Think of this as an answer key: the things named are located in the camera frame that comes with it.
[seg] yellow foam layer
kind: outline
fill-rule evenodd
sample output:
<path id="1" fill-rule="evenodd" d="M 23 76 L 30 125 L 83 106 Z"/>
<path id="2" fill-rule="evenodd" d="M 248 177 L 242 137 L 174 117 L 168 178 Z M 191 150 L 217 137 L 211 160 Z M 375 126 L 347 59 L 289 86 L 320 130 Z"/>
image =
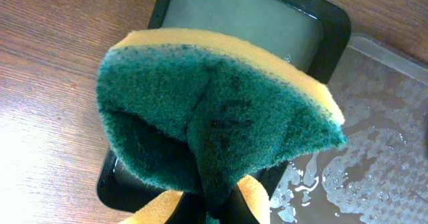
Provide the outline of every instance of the yellow foam layer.
<path id="1" fill-rule="evenodd" d="M 181 191 L 165 191 L 119 224 L 164 224 L 174 213 L 182 195 Z"/>
<path id="2" fill-rule="evenodd" d="M 296 69 L 276 55 L 236 37 L 198 29 L 150 29 L 129 33 L 112 49 L 130 45 L 163 44 L 188 44 L 203 47 L 213 53 L 238 59 L 255 69 L 272 73 L 275 77 L 290 83 L 298 90 L 306 93 L 313 101 L 325 107 L 332 114 L 332 119 L 337 123 L 344 123 L 342 112 L 324 84 Z"/>
<path id="3" fill-rule="evenodd" d="M 238 182 L 239 190 L 241 190 L 243 199 L 254 217 L 260 224 L 270 223 L 270 202 L 269 196 L 263 185 L 247 175 Z"/>

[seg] green scouring pad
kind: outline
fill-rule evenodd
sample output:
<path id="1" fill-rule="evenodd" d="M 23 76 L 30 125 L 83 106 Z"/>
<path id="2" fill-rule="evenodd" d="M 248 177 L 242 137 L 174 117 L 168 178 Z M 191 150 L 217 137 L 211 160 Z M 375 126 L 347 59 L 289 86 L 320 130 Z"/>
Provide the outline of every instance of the green scouring pad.
<path id="1" fill-rule="evenodd" d="M 325 85 L 220 33 L 132 32 L 109 49 L 96 92 L 128 169 L 148 184 L 203 195 L 210 211 L 247 173 L 346 143 Z"/>

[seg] wooden table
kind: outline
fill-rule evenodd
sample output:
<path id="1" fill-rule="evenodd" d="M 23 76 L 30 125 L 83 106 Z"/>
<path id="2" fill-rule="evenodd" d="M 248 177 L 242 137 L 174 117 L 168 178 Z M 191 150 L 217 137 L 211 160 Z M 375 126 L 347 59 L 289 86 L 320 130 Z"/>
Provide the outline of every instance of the wooden table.
<path id="1" fill-rule="evenodd" d="M 107 49 L 144 29 L 155 0 L 0 0 L 4 223 L 117 223 L 99 202 L 108 143 L 95 80 Z M 355 31 L 428 62 L 428 0 L 333 0 Z"/>

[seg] folded sponge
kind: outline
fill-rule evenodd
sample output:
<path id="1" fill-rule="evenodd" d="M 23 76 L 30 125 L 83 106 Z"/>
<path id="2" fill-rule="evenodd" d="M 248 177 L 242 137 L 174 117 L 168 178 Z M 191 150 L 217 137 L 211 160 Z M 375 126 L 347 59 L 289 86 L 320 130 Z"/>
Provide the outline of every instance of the folded sponge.
<path id="1" fill-rule="evenodd" d="M 98 71 L 111 146 L 148 184 L 223 204 L 247 173 L 346 143 L 327 87 L 246 41 L 192 29 L 132 32 Z"/>

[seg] wood grain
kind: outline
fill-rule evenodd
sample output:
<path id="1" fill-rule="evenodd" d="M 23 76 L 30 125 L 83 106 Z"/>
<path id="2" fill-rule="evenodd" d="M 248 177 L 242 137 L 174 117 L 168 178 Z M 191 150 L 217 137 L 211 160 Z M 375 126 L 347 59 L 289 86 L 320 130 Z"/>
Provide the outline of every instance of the wood grain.
<path id="1" fill-rule="evenodd" d="M 155 0 L 0 0 L 4 223 L 117 223 L 99 202 L 108 143 L 95 79 L 107 49 L 147 26 Z M 333 0 L 354 30 L 428 62 L 427 0 Z"/>
<path id="2" fill-rule="evenodd" d="M 428 65 L 428 0 L 331 0 L 349 14 L 352 31 L 369 34 Z"/>

